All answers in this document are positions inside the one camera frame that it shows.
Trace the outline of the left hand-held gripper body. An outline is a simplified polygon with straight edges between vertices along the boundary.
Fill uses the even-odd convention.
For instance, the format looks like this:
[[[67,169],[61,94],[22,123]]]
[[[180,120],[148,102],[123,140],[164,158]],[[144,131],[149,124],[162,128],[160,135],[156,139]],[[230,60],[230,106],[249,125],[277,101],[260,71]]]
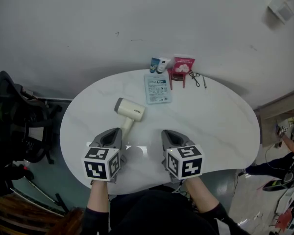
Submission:
[[[86,145],[81,157],[85,177],[91,180],[113,182],[126,164],[122,151],[122,130],[112,128],[98,134]]]

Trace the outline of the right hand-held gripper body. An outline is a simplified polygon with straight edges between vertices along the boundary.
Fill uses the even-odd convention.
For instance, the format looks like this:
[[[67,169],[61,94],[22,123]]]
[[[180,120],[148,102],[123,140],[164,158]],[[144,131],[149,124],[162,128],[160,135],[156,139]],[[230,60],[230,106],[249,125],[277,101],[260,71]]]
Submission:
[[[161,138],[164,156],[162,165],[172,183],[181,183],[203,173],[203,150],[199,144],[173,130],[163,130]]]

